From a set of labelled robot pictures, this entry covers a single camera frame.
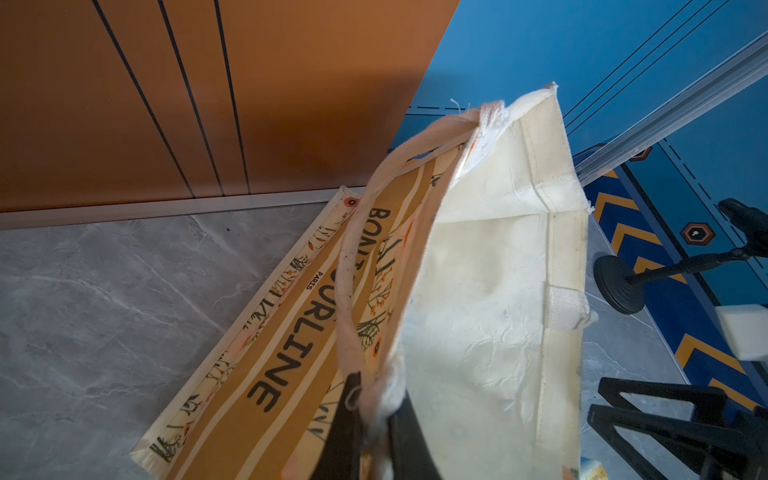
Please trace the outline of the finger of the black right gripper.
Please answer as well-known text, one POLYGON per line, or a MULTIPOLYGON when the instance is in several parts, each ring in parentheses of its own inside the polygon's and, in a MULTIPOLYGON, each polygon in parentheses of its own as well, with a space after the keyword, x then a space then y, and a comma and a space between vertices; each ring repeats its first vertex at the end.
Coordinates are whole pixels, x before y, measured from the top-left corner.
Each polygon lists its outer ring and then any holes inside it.
POLYGON ((700 479, 765 479, 767 418, 739 412, 729 426, 593 405, 588 423, 643 479, 665 475, 624 439, 621 429, 647 435, 700 479))
POLYGON ((695 414, 722 414, 728 402, 726 393, 716 387, 655 383, 603 377, 598 393, 613 407, 639 411, 623 393, 689 402, 695 414))

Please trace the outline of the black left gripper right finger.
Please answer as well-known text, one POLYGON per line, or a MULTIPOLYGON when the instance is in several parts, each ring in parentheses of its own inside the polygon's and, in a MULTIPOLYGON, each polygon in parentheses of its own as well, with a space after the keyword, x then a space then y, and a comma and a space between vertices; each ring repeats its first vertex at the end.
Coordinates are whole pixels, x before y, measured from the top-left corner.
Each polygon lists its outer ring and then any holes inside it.
POLYGON ((441 480, 409 394, 387 421, 394 480, 441 480))

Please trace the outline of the black round-base microphone stand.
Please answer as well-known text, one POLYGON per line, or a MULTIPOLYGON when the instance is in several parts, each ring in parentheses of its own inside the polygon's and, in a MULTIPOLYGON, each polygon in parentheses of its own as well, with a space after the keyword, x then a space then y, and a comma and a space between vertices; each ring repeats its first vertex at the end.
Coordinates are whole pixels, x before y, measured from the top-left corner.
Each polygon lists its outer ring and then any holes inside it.
POLYGON ((745 235, 745 245, 723 253, 687 257, 671 266, 642 273, 633 273, 616 255, 599 257, 593 264, 593 275, 603 299, 619 313, 635 314, 645 307, 646 283, 677 274, 700 273, 730 262, 746 262, 753 257, 766 258, 767 213, 734 198, 720 201, 717 207, 745 235))

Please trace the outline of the tissue pack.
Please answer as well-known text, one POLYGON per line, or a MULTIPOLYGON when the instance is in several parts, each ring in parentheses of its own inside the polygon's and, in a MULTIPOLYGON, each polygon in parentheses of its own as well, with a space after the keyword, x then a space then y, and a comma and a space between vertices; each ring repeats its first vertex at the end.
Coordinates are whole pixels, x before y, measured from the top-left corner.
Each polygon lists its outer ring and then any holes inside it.
POLYGON ((580 480, 609 480, 609 476, 601 462, 594 459, 581 457, 579 479, 580 480))

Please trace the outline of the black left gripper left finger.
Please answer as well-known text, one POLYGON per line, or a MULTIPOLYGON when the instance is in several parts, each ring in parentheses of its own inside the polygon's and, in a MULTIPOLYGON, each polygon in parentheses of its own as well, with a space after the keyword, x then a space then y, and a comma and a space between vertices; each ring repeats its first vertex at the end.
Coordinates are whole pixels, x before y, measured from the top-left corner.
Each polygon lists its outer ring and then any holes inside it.
POLYGON ((344 384, 325 446, 311 480, 358 480, 361 471, 363 425, 358 411, 361 374, 350 374, 344 384))

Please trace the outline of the aluminium corner post right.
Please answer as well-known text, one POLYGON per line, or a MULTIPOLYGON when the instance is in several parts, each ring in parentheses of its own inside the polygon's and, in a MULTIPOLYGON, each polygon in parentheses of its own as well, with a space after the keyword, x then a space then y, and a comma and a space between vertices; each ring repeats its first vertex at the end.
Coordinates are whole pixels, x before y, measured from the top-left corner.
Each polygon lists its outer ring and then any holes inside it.
POLYGON ((718 64, 575 167, 581 185, 626 163, 767 75, 767 34, 718 64))

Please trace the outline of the cream floral canvas bag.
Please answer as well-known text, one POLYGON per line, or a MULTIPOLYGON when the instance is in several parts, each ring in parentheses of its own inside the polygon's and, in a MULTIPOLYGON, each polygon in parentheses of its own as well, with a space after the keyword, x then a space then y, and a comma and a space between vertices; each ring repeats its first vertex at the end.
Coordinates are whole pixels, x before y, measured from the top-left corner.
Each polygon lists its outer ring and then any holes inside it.
POLYGON ((359 479, 409 394, 442 479, 575 479, 592 212, 548 85, 341 188, 131 450, 156 479, 310 479, 361 374, 359 479))

